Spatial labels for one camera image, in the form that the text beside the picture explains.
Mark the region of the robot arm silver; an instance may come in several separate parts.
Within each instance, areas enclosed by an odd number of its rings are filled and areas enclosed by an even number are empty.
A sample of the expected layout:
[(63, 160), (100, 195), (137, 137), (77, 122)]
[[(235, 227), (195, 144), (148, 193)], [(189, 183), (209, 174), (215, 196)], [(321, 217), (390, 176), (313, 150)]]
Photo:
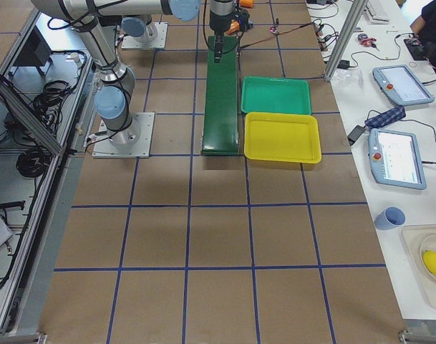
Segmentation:
[[(147, 19), (142, 19), (139, 16), (125, 16), (122, 18), (121, 25), (127, 36), (134, 37), (139, 42), (149, 42), (158, 37), (158, 28), (152, 22), (150, 15)], [(218, 16), (215, 12), (210, 11), (210, 28), (216, 36), (246, 32), (252, 26), (249, 12), (240, 7), (226, 16)]]
[(60, 19), (73, 27), (91, 54), (100, 79), (111, 87), (116, 87), (123, 101), (123, 109), (116, 113), (110, 111), (111, 118), (102, 116), (107, 129), (118, 133), (132, 125), (129, 114), (130, 98), (128, 89), (123, 85), (127, 67), (121, 63), (115, 49), (106, 40), (99, 18), (121, 16), (138, 18), (152, 14), (173, 15), (184, 22), (197, 17), (200, 1), (33, 1), (41, 13), (52, 19)]

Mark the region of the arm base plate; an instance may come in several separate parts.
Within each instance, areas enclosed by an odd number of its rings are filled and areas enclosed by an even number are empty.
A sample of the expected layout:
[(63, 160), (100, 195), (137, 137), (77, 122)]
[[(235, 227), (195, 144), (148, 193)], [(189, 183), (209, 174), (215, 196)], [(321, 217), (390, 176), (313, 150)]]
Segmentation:
[(164, 49), (168, 23), (151, 22), (145, 25), (143, 21), (125, 21), (122, 23), (125, 37), (122, 41), (124, 50), (154, 50)]
[(93, 145), (93, 158), (148, 158), (152, 142), (155, 114), (132, 113), (132, 123), (128, 129), (109, 138), (112, 132), (105, 133)]

